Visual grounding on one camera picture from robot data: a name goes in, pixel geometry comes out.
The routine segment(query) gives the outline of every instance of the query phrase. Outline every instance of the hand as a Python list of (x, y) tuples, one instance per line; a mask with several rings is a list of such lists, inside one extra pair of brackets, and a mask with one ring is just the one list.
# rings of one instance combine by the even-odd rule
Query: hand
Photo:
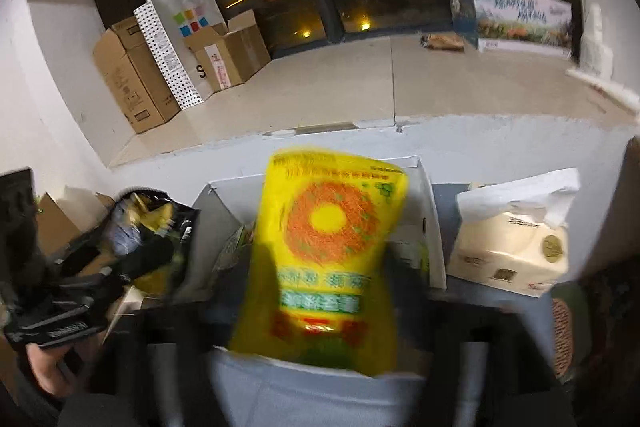
[(56, 398), (64, 398), (71, 394), (75, 381), (63, 375), (58, 363), (74, 347), (85, 362), (96, 353), (100, 344), (97, 337), (90, 337), (77, 344), (41, 349), (38, 344), (27, 344), (27, 357), (38, 385)]

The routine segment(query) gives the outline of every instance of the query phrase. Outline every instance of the white wall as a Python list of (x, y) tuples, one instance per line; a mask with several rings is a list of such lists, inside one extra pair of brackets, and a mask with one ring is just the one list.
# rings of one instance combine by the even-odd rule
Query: white wall
[(271, 153), (300, 144), (380, 159), (420, 155), (433, 183), (498, 183), (577, 167), (582, 190), (568, 216), (572, 279), (598, 237), (634, 133), (630, 126), (604, 129), (550, 116), (444, 116), (400, 129), (228, 140), (128, 164), (114, 174), (120, 185), (160, 188), (191, 204), (207, 182), (264, 172)]
[(640, 54), (633, 52), (640, 42), (640, 8), (635, 0), (582, 0), (588, 13), (592, 3), (600, 4), (604, 41), (613, 50), (612, 80), (640, 93)]
[(119, 187), (73, 120), (38, 45), (27, 0), (0, 0), (0, 172), (34, 171), (81, 228), (100, 207), (93, 192)]
[(108, 165), (134, 135), (95, 68), (92, 50), (104, 32), (94, 0), (28, 0), (50, 74), (76, 123)]

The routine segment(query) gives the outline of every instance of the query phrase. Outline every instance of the orange circular graphic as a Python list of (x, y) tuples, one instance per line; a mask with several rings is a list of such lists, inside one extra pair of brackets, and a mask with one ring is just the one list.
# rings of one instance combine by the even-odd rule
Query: orange circular graphic
[[(337, 207), (343, 219), (319, 226), (315, 217)], [(341, 264), (365, 250), (378, 227), (376, 208), (366, 193), (337, 182), (311, 183), (294, 201), (287, 217), (285, 242), (293, 255), (320, 265)]]

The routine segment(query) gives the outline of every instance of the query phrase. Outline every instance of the yellow package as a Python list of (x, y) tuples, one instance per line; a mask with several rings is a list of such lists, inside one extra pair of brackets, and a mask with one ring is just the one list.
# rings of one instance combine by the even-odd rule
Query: yellow package
[(398, 167), (359, 156), (272, 156), (230, 347), (367, 375), (392, 370), (396, 329), (379, 265), (407, 187)]

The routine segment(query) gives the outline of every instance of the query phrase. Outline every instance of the beige window sill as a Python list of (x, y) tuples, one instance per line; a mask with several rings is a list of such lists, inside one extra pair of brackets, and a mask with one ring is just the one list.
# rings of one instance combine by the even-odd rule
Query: beige window sill
[(111, 166), (253, 134), (393, 126), (444, 115), (551, 115), (633, 125), (608, 98), (567, 76), (568, 60), (420, 47), (417, 35), (326, 46), (273, 60), (133, 137)]

